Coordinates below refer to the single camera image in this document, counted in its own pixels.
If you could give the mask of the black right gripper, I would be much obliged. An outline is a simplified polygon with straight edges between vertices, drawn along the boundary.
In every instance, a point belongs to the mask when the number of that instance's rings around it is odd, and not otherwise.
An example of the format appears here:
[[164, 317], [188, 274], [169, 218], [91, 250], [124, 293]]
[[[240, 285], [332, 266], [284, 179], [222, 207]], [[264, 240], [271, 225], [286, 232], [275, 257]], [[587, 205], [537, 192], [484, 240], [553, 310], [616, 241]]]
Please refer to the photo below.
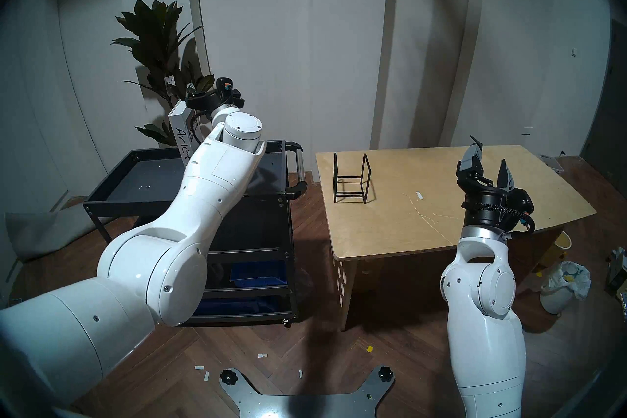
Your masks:
[[492, 186], [491, 180], [483, 176], [483, 144], [473, 136], [471, 139], [473, 143], [457, 165], [457, 184], [465, 193], [461, 205], [465, 210], [463, 226], [488, 226], [512, 232], [521, 223], [527, 232], [533, 233], [534, 204], [530, 195], [515, 187], [505, 159], [500, 164], [497, 187]]

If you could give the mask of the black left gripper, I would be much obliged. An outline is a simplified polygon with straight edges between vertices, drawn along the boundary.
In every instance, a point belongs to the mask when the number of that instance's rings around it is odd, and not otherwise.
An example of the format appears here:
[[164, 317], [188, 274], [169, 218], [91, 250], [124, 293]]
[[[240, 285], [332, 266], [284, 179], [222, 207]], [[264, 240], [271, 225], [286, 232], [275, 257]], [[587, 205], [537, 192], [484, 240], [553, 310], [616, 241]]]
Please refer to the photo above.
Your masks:
[[194, 111], [211, 114], [223, 105], [243, 108], [244, 100], [241, 93], [233, 87], [231, 78], [220, 77], [215, 80], [215, 87], [206, 91], [198, 91], [193, 83], [188, 83], [185, 104]]

